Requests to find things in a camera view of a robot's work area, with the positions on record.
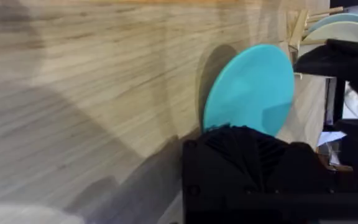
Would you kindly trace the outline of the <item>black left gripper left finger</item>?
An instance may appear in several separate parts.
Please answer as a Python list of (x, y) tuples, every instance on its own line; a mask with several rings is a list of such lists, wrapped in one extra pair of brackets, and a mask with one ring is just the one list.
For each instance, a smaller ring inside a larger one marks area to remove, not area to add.
[(190, 194), (261, 192), (257, 138), (246, 126), (221, 126), (183, 144), (183, 188)]

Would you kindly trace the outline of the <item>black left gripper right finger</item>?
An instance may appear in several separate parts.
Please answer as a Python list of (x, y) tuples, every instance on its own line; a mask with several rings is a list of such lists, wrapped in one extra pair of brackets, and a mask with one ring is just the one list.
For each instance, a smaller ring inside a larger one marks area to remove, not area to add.
[(326, 194), (335, 191), (332, 173), (307, 143), (287, 143), (254, 130), (252, 137), (256, 140), (265, 192)]

